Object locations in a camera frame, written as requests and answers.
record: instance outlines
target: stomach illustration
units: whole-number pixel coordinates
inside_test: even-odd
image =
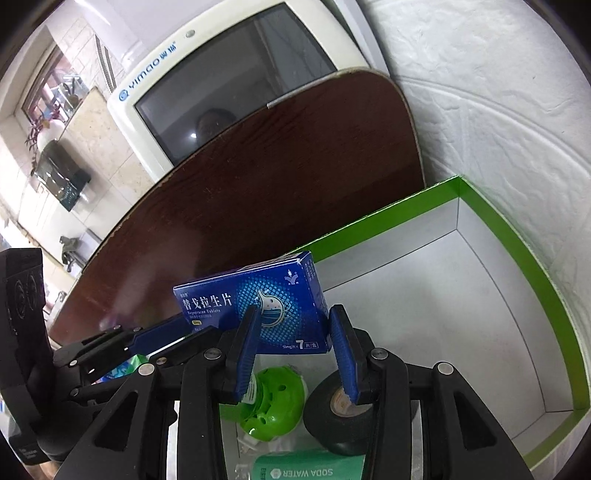
[[[261,316],[263,327],[274,327],[283,321],[285,307],[281,300],[274,295],[268,295],[262,290],[257,292],[261,301]]]

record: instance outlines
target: monitor screen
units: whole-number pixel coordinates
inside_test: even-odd
[[[335,71],[312,34],[281,4],[200,46],[135,107],[178,165],[241,118]]]

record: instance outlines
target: silver screw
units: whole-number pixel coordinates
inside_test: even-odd
[[[210,348],[203,354],[208,360],[217,360],[222,356],[222,351],[219,348]]]
[[[371,356],[376,360],[386,360],[388,357],[388,351],[385,348],[374,348],[371,350]]]
[[[453,365],[450,365],[447,362],[441,362],[437,366],[437,369],[439,370],[439,373],[442,373],[443,375],[451,375],[453,373]]]
[[[140,375],[146,377],[147,375],[152,375],[154,373],[155,366],[152,364],[143,364],[140,365],[138,368],[138,372]]]

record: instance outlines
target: blue dotted circle pattern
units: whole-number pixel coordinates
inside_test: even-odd
[[[283,289],[279,282],[263,276],[249,277],[247,280],[240,282],[236,292],[236,305],[240,317],[244,316],[246,309],[250,305],[261,307],[259,291],[263,292],[264,295],[277,297],[284,307],[283,321],[273,327],[263,327],[261,329],[261,340],[272,345],[294,345],[296,339],[301,335],[301,311],[293,294]]]

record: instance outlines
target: green and blue package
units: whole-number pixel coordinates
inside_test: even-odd
[[[180,285],[174,295],[195,331],[236,328],[250,305],[261,308],[257,353],[326,353],[328,309],[311,252],[232,270]]]

